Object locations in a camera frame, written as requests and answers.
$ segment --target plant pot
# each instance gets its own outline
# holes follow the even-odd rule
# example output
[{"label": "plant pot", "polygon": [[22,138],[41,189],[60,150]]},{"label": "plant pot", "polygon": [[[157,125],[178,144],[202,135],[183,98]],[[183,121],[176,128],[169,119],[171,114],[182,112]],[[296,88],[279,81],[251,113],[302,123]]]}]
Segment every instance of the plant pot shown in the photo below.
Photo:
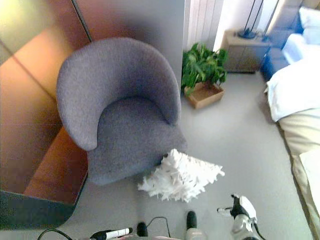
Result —
[{"label": "plant pot", "polygon": [[187,92],[190,88],[184,88],[184,96],[190,101],[195,109],[201,109],[207,105],[219,101],[224,95],[225,91],[217,86],[203,84],[199,82],[195,85],[193,92],[187,96]]}]

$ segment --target floor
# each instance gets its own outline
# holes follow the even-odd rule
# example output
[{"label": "floor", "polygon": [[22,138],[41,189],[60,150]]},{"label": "floor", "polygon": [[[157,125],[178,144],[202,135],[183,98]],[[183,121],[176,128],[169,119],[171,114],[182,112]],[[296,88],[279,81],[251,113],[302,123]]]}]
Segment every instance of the floor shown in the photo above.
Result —
[{"label": "floor", "polygon": [[[312,239],[285,143],[270,119],[260,73],[229,74],[223,87],[222,100],[204,109],[193,109],[183,97],[181,128],[189,155],[222,165],[224,177],[219,176],[190,203],[150,198],[137,190],[141,175],[104,187],[87,182],[74,214],[59,229],[72,238],[83,238],[101,230],[135,228],[139,221],[165,216],[171,235],[183,239],[187,212],[194,210],[209,240],[229,240],[233,219],[218,215],[217,208],[231,206],[230,194],[238,193],[255,206],[266,239]],[[37,239],[40,232],[1,231],[0,239]],[[149,232],[166,235],[166,225],[155,220]],[[63,239],[54,233],[46,236]]]}]

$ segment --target nightstand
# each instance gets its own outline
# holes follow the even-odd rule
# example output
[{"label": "nightstand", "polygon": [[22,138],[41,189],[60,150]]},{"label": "nightstand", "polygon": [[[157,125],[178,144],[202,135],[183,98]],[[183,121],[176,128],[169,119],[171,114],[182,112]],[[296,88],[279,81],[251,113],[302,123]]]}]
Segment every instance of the nightstand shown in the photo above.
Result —
[{"label": "nightstand", "polygon": [[265,55],[272,44],[261,37],[245,39],[237,36],[233,30],[224,33],[221,48],[228,51],[228,59],[224,68],[228,72],[253,73],[262,65]]}]

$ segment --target white bedsheet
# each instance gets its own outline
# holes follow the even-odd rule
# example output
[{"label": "white bedsheet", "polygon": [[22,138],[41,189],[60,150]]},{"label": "white bedsheet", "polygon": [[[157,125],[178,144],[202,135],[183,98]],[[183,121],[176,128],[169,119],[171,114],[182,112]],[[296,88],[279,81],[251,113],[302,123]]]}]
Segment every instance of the white bedsheet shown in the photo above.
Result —
[{"label": "white bedsheet", "polygon": [[288,37],[282,52],[289,64],[308,58],[317,59],[320,62],[320,45],[307,44],[305,38],[298,33]]},{"label": "white bedsheet", "polygon": [[313,108],[320,108],[320,64],[306,58],[277,71],[268,86],[272,119]]}]

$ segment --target bed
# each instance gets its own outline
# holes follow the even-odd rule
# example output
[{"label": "bed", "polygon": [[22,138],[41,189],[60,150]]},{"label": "bed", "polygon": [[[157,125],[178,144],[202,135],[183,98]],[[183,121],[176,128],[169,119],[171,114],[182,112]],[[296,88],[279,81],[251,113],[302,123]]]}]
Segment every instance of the bed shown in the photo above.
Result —
[{"label": "bed", "polygon": [[302,46],[301,39],[293,36],[289,44],[295,48],[284,49],[291,64],[267,82],[268,103],[290,151],[309,227],[314,238],[320,239],[320,61],[319,54],[308,52],[309,47],[320,45]]}]

